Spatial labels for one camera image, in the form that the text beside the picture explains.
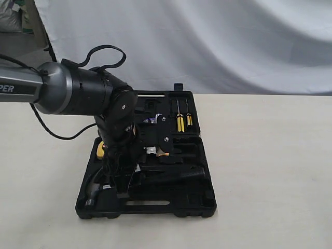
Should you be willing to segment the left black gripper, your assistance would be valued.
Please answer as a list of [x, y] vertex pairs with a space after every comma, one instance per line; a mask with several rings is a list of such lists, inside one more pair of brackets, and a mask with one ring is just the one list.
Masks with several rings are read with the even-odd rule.
[[128, 121], [102, 122], [102, 142], [102, 179], [106, 182], [101, 185], [100, 206], [114, 208], [117, 198], [129, 198], [132, 180], [132, 176], [116, 175], [135, 167], [146, 146], [135, 122]]

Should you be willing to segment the left grey black robot arm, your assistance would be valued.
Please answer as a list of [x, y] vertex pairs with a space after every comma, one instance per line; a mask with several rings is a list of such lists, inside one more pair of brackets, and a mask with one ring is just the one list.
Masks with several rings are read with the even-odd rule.
[[95, 206], [106, 190], [120, 200], [131, 200], [145, 145], [135, 118], [138, 96], [129, 84], [103, 67], [87, 70], [63, 60], [34, 68], [9, 59], [9, 65], [1, 66], [1, 101], [28, 103], [37, 118], [91, 116], [100, 139], [95, 151], [100, 167], [87, 183], [85, 206]]

